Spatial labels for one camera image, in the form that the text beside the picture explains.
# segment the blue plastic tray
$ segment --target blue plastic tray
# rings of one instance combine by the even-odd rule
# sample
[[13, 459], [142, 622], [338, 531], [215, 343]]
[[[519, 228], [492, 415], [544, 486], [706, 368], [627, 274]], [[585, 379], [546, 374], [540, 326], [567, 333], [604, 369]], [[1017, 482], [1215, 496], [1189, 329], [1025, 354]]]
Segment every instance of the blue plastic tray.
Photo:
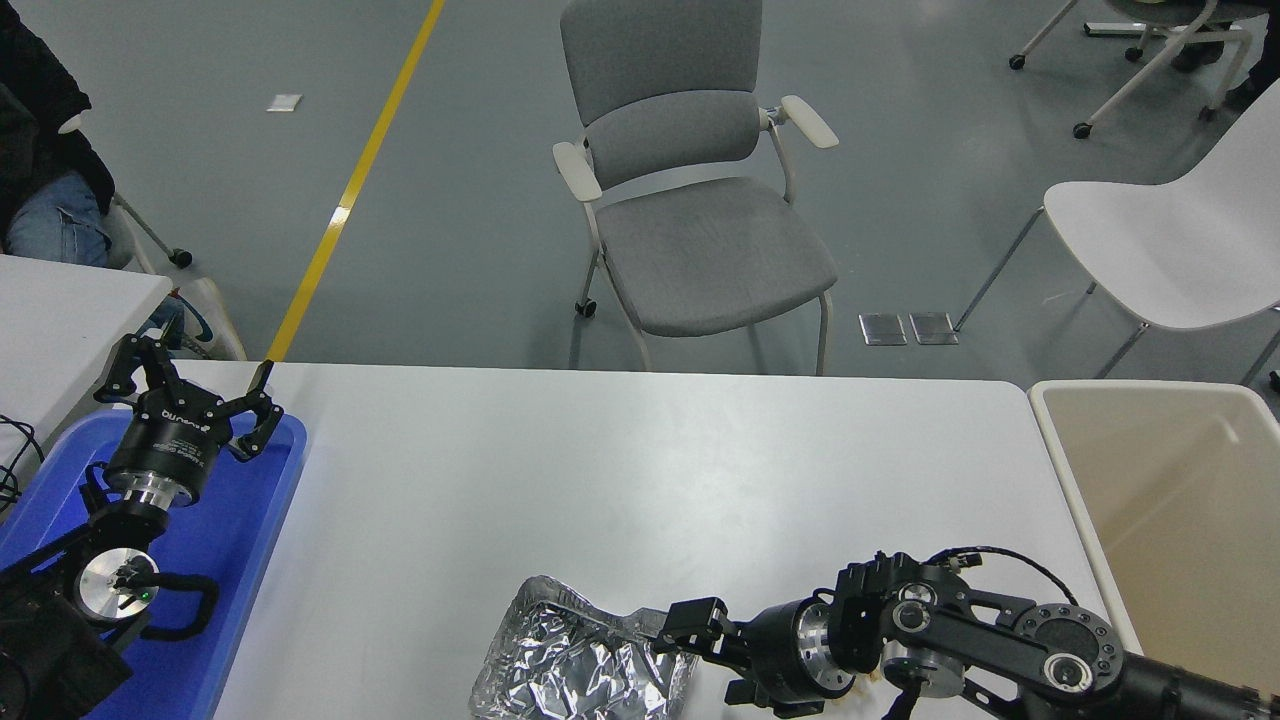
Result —
[[[67, 430], [0, 528], [0, 568], [88, 519], [76, 488], [86, 465], [110, 459], [129, 418], [128, 410], [104, 410]], [[237, 434], [251, 424], [248, 415], [232, 421]], [[201, 501], [170, 509], [169, 529], [148, 552], [164, 571], [218, 580], [221, 592], [214, 618], [204, 633], [187, 641], [134, 641], [124, 652], [133, 678], [88, 717], [205, 720], [214, 714], [302, 473], [306, 438], [302, 423], [285, 415], [260, 456], [237, 462], [224, 450]], [[151, 603], [152, 624], [189, 623], [196, 594], [160, 591]]]

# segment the yellow floor line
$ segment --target yellow floor line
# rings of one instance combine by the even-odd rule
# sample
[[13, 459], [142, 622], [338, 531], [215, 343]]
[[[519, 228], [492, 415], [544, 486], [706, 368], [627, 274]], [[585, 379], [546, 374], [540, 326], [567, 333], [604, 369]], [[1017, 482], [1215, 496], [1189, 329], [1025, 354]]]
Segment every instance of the yellow floor line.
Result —
[[378, 151], [383, 147], [387, 129], [390, 128], [392, 120], [396, 119], [396, 111], [399, 110], [401, 100], [404, 97], [408, 82], [413, 78], [413, 70], [422, 56], [422, 49], [426, 47], [426, 41], [431, 37], [431, 31], [435, 29], [435, 20], [440, 17], [440, 10], [443, 9], [444, 0], [434, 0], [430, 12], [426, 13], [426, 19], [422, 20], [422, 27], [417, 31], [413, 47], [410, 49], [408, 56], [404, 58], [404, 64], [401, 65], [401, 72], [396, 77], [396, 85], [392, 86], [392, 92], [387, 96], [387, 104], [383, 105], [383, 111], [378, 115], [374, 132], [369, 135], [369, 142], [365, 143], [365, 150], [360, 154], [356, 169], [352, 170], [351, 179], [347, 181], [347, 188], [342, 191], [338, 208], [334, 209], [333, 218], [329, 219], [329, 227], [325, 228], [324, 237], [320, 238], [320, 246], [316, 247], [315, 255], [311, 256], [311, 264], [307, 265], [307, 272], [302, 275], [302, 284], [298, 286], [298, 291], [293, 295], [293, 301], [289, 302], [289, 309], [284, 313], [280, 328], [275, 331], [275, 340], [271, 341], [271, 347], [266, 351], [269, 360], [284, 360], [284, 356], [289, 352], [289, 346], [293, 345], [293, 337], [298, 333], [302, 316], [306, 315], [311, 297], [315, 296], [320, 278], [329, 265], [329, 258], [333, 256], [333, 251], [338, 246], [338, 238], [342, 237], [342, 231], [347, 227], [347, 217], [351, 215], [351, 209], [356, 205], [356, 199], [360, 197], [360, 190], [365, 186], [369, 169], [372, 168], [374, 160], [378, 159]]

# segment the chair seat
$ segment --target chair seat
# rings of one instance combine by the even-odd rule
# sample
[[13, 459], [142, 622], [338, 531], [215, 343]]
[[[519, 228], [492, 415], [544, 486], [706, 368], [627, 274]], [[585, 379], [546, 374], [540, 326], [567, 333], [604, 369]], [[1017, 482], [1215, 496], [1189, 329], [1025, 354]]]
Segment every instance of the chair seat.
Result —
[[[1139, 3], [1138, 0], [1107, 0], [1107, 4], [1139, 23], [1158, 27], [1184, 26], [1199, 17], [1204, 9], [1204, 3], [1189, 3], [1185, 0], [1171, 0], [1157, 4]], [[1266, 8], [1249, 3], [1219, 3], [1217, 8], [1213, 9], [1213, 14], [1210, 15], [1210, 22], [1244, 20], [1265, 15], [1266, 13]]]
[[646, 333], [692, 337], [780, 315], [836, 283], [827, 247], [776, 191], [723, 178], [596, 215], [605, 261]]
[[1130, 313], [1164, 328], [1225, 324], [1280, 301], [1280, 210], [1258, 213], [1231, 193], [1068, 182], [1044, 210], [1093, 279]]

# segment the white table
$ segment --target white table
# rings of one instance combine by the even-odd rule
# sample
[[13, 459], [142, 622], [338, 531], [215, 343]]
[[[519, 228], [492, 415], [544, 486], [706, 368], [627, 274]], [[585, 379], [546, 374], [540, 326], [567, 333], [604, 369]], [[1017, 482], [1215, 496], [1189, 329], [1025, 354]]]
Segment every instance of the white table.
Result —
[[[225, 396], [253, 365], [178, 369]], [[718, 594], [750, 619], [877, 550], [991, 543], [1102, 610], [1010, 384], [283, 364], [270, 388], [310, 454], [218, 720], [465, 719], [536, 574], [616, 614]], [[965, 575], [1060, 600], [1012, 560]], [[724, 707], [731, 678], [700, 665], [685, 717], [772, 717]], [[878, 719], [895, 696], [879, 682], [823, 717]], [[916, 717], [987, 716], [952, 700]]]
[[[31, 423], [46, 443], [102, 374], [111, 346], [170, 290], [163, 275], [0, 255], [0, 413]], [[0, 464], [20, 441], [0, 427]]]

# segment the foil tray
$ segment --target foil tray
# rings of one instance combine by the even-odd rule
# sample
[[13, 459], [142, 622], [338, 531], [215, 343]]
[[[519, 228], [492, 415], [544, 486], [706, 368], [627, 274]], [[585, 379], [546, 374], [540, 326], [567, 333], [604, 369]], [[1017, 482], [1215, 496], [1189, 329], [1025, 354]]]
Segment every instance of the foil tray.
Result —
[[667, 614], [609, 615], [568, 585], [529, 578], [471, 689], [483, 720], [673, 720], [698, 657], [650, 647]]

